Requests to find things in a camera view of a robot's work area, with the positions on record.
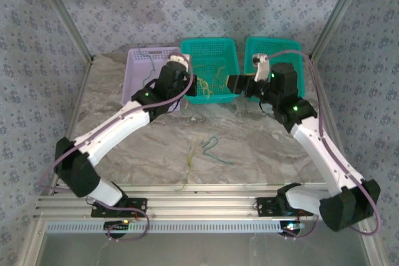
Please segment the lavender perforated plastic basket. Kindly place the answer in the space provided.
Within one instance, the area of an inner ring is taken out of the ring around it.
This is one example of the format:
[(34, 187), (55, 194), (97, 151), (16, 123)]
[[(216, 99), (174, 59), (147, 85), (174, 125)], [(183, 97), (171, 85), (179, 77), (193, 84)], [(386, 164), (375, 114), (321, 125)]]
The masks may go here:
[(148, 82), (158, 78), (161, 68), (172, 52), (180, 52), (179, 47), (145, 47), (130, 49), (127, 56), (121, 104), (124, 106), (132, 95)]

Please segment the small controller board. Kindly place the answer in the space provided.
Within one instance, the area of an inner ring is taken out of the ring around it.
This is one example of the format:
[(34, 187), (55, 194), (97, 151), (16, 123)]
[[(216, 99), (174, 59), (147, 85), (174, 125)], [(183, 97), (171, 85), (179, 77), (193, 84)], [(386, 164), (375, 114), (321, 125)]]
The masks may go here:
[(128, 230), (130, 222), (122, 221), (106, 221), (103, 224), (103, 230)]
[(283, 232), (298, 234), (305, 228), (305, 224), (300, 221), (280, 221), (280, 227)]

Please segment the aluminium frame post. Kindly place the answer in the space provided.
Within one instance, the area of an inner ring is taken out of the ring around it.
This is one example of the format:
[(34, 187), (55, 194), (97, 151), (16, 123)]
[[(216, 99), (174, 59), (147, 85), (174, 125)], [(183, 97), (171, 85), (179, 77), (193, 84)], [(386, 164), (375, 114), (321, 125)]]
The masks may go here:
[(341, 20), (344, 17), (347, 9), (351, 5), (353, 0), (337, 0), (332, 12), (330, 13), (327, 22), (322, 28), (312, 51), (310, 52), (311, 59), (313, 63), (320, 60), (325, 48), (328, 46), (331, 38), (334, 35), (335, 30), (338, 28)]
[(68, 33), (72, 42), (76, 46), (80, 55), (88, 62), (92, 62), (92, 54), (89, 51), (82, 35), (80, 34), (75, 22), (72, 19), (63, 0), (49, 0), (65, 31)]

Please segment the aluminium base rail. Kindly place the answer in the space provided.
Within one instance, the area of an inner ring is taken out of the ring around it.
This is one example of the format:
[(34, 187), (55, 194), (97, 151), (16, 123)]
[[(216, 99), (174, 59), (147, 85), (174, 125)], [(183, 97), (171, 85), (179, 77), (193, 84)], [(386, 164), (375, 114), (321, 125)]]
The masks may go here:
[[(154, 221), (255, 220), (257, 197), (274, 197), (281, 185), (268, 184), (188, 184), (128, 186), (130, 197), (148, 199), (147, 214)], [(47, 220), (87, 219), (92, 207), (71, 192), (41, 196), (34, 217)]]

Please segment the aluminium side rail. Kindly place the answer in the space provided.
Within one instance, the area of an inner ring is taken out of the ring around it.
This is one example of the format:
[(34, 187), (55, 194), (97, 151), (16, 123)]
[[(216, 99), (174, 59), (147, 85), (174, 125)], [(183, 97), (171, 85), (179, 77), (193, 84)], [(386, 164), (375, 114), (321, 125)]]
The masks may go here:
[(339, 133), (337, 131), (332, 110), (330, 108), (327, 94), (325, 92), (324, 86), (321, 81), (321, 77), (311, 57), (308, 55), (306, 56), (306, 59), (309, 65), (309, 71), (312, 76), (312, 81), (314, 83), (315, 91), (317, 94), (317, 101), (319, 106), (319, 120), (321, 121), (320, 134), (323, 136), (324, 135), (330, 136), (331, 141), (334, 143), (335, 147), (337, 148), (337, 154), (336, 158), (334, 158), (334, 161), (335, 162), (339, 161), (339, 167), (346, 173), (346, 175), (349, 175), (350, 171), (352, 170), (352, 167), (348, 163), (343, 154), (342, 142), (340, 140)]
[[(78, 93), (78, 97), (77, 97), (77, 101), (75, 103), (75, 107), (74, 107), (74, 111), (72, 114), (72, 118), (70, 120), (70, 123), (68, 125), (68, 129), (66, 131), (66, 137), (70, 138), (75, 130), (75, 126), (77, 123), (77, 119), (79, 117), (79, 111), (80, 111), (80, 106), (81, 106), (81, 102), (84, 96), (84, 91), (85, 91), (85, 86), (87, 84), (87, 80), (90, 74), (90, 69), (92, 67), (92, 64), (94, 62), (95, 57), (91, 56), (90, 58), (90, 62), (88, 63), (88, 66), (85, 70), (83, 79), (82, 79), (82, 84), (80, 86), (80, 90)], [(51, 173), (51, 177), (50, 177), (50, 183), (49, 183), (49, 187), (45, 188), (45, 195), (46, 196), (52, 196), (55, 192), (61, 192), (63, 191), (62, 188), (58, 187), (58, 175), (56, 175), (54, 172)]]

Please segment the teal perforated plastic basket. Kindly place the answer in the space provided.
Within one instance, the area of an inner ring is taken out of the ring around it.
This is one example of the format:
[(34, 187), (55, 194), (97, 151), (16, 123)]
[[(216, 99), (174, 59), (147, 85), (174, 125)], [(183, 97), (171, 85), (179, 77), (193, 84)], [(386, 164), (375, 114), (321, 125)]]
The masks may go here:
[[(283, 50), (302, 51), (301, 44), (295, 40), (278, 39), (273, 37), (248, 37), (246, 39), (245, 56), (244, 56), (244, 73), (252, 74), (255, 69), (252, 64), (252, 56), (254, 54), (267, 54), (271, 56)], [(290, 63), (297, 72), (297, 88), (298, 96), (305, 96), (305, 80), (304, 80), (304, 63), (303, 58), (299, 54), (284, 54), (271, 59), (270, 64), (278, 62)]]
[(225, 37), (185, 39), (180, 49), (183, 54), (190, 55), (197, 76), (197, 96), (186, 97), (190, 103), (229, 103), (237, 97), (226, 86), (230, 75), (240, 74), (234, 40)]

